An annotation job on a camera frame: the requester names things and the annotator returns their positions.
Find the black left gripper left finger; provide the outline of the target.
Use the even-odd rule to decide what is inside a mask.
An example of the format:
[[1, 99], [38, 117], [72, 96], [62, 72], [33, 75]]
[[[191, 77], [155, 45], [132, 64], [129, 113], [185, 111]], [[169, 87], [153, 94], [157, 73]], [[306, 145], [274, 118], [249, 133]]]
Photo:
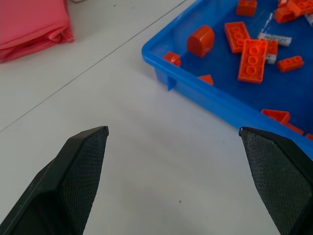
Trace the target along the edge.
[[70, 137], [40, 170], [0, 225], [2, 235], [81, 235], [102, 171], [109, 129]]

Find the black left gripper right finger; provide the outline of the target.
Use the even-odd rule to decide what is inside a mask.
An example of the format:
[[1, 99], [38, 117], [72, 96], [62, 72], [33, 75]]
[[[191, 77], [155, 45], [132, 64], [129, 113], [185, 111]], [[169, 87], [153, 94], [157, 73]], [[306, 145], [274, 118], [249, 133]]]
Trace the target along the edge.
[[255, 187], [282, 235], [313, 233], [313, 162], [290, 139], [242, 127]]

